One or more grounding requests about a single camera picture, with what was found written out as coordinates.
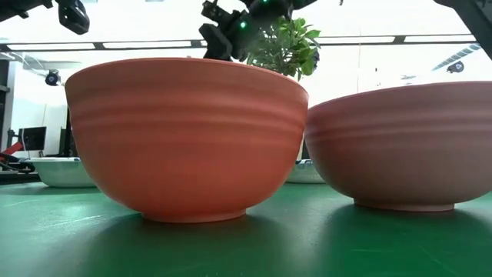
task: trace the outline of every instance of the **desk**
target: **desk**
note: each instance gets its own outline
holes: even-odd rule
[[[145,221],[97,189],[0,187],[2,277],[491,277],[492,195],[437,214],[284,185],[226,222]]]

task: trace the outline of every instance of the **computer monitor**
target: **computer monitor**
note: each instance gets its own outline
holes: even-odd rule
[[[18,130],[17,141],[23,145],[20,151],[45,150],[45,140],[46,127],[20,128]]]

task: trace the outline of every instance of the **ridged bowl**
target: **ridged bowl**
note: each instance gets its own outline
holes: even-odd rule
[[[65,89],[88,174],[163,222],[230,219],[271,196],[295,162],[308,110],[289,78],[195,58],[96,65]]]
[[[412,85],[310,108],[321,177],[359,205],[444,211],[492,190],[492,82]]]

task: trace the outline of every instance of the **red object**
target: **red object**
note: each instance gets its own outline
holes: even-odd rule
[[[16,142],[14,145],[10,146],[5,151],[3,151],[2,154],[13,155],[14,153],[21,150],[22,148],[23,148],[22,143]],[[0,157],[0,162],[3,162],[3,161],[4,161],[4,159],[2,157]]]
[[[358,205],[436,212],[492,190],[492,82],[365,92],[309,110],[321,177]]]
[[[163,222],[231,219],[270,197],[295,163],[308,111],[289,78],[196,58],[96,65],[65,90],[88,174]]]

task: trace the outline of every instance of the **green tabletop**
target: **green tabletop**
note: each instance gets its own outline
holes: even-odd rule
[[[492,195],[454,212],[364,209],[284,185],[226,222],[149,222],[97,189],[0,186],[1,277],[491,277]]]

